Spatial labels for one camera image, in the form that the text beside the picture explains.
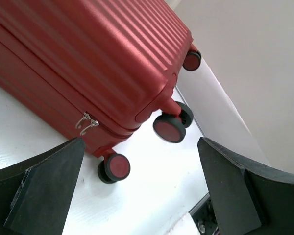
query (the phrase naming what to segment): floor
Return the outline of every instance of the floor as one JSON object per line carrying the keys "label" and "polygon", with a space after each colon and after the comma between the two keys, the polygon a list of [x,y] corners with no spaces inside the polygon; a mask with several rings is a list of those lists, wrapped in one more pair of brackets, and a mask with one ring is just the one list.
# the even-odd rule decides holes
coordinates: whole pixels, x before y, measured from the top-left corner
{"label": "floor", "polygon": [[[177,91],[173,95],[181,101]],[[131,174],[113,185],[97,176],[99,159],[85,154],[63,235],[163,235],[207,192],[195,123],[180,144],[167,143],[151,118],[115,147]],[[66,139],[0,88],[0,169],[45,152]]]}

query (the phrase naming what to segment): red suitcase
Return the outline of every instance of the red suitcase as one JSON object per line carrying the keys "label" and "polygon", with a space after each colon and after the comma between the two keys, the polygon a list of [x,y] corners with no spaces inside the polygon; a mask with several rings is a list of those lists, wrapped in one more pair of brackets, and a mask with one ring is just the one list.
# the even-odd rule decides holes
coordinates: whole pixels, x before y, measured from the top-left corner
{"label": "red suitcase", "polygon": [[126,178],[112,147],[153,111],[153,125],[181,142],[193,119],[172,100],[181,67],[201,61],[188,28],[163,0],[0,0],[0,86],[87,152],[104,156],[106,183]]}

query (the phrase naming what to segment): ribbed suitcase shell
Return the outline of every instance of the ribbed suitcase shell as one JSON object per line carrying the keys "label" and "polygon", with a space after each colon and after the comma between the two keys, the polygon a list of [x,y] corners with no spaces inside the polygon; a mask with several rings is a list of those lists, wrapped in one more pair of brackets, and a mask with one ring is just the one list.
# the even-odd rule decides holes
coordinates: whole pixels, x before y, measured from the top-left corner
{"label": "ribbed suitcase shell", "polygon": [[193,39],[163,0],[1,0],[0,24],[33,55],[0,42],[119,139],[91,141],[92,153],[128,138],[152,111],[174,110],[173,87]]}

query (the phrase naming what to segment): zipper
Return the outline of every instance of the zipper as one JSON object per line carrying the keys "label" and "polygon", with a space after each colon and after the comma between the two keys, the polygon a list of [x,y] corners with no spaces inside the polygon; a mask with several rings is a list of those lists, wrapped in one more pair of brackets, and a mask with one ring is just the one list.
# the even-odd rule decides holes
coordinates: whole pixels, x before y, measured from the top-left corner
{"label": "zipper", "polygon": [[78,123],[75,125],[76,129],[81,129],[84,122],[90,120],[90,124],[85,127],[83,130],[81,130],[81,132],[79,133],[81,136],[85,135],[87,130],[92,128],[92,127],[99,127],[100,129],[104,130],[105,132],[108,132],[111,136],[113,137],[117,137],[119,139],[127,139],[130,135],[128,136],[123,136],[120,134],[115,133],[114,131],[112,131],[111,129],[109,129],[107,126],[105,126],[104,124],[100,123],[98,120],[96,120],[96,118],[94,116],[91,116],[88,112],[84,112],[83,117],[81,118],[81,120],[78,121]]}

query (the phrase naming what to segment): white wall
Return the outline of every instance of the white wall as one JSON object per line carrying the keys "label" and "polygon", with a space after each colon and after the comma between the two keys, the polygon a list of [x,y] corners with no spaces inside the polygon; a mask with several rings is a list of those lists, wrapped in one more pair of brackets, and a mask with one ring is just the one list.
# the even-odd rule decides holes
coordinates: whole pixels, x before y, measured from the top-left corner
{"label": "white wall", "polygon": [[[272,166],[294,173],[294,0],[183,0],[175,11]],[[200,98],[194,81],[181,85]]]}

